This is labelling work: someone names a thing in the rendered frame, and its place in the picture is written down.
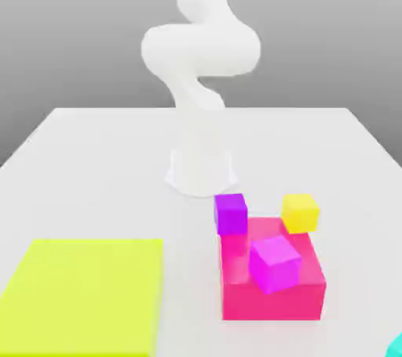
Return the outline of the small purple cube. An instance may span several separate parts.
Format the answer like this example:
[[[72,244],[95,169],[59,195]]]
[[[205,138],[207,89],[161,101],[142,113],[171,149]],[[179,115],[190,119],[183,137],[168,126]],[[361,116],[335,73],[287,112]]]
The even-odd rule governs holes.
[[[243,195],[241,193],[215,195],[214,221],[220,236],[245,234],[248,208]]]

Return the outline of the large lime yellow box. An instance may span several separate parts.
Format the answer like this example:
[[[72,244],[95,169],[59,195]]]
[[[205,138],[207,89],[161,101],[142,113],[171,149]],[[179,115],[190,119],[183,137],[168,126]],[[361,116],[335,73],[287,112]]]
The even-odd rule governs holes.
[[[0,295],[0,357],[155,357],[160,239],[36,239]]]

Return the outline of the small magenta cube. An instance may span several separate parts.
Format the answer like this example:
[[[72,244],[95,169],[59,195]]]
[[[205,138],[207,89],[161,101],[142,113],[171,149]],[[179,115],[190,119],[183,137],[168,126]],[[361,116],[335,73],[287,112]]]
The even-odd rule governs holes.
[[[255,240],[250,244],[249,273],[264,294],[299,283],[302,256],[283,236]]]

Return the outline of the small yellow cube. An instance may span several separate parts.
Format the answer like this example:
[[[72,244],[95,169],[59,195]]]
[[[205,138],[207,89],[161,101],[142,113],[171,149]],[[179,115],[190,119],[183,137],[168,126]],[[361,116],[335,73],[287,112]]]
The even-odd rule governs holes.
[[[283,197],[281,219],[290,234],[315,231],[319,214],[320,208],[310,194],[287,194]]]

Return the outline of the large pink box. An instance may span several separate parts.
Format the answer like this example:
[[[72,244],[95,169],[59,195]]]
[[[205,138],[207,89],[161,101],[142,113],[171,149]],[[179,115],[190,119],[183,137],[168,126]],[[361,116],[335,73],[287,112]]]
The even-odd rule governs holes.
[[[250,243],[282,235],[301,255],[299,284],[265,294],[249,276]],[[220,238],[224,320],[319,320],[326,279],[307,233],[290,234],[278,217],[251,217],[245,235]]]

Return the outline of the small cyan cube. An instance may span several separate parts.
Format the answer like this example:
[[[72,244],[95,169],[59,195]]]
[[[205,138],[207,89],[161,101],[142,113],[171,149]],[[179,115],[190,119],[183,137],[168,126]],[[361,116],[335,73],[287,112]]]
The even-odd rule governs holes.
[[[385,357],[402,357],[402,332],[388,345]]]

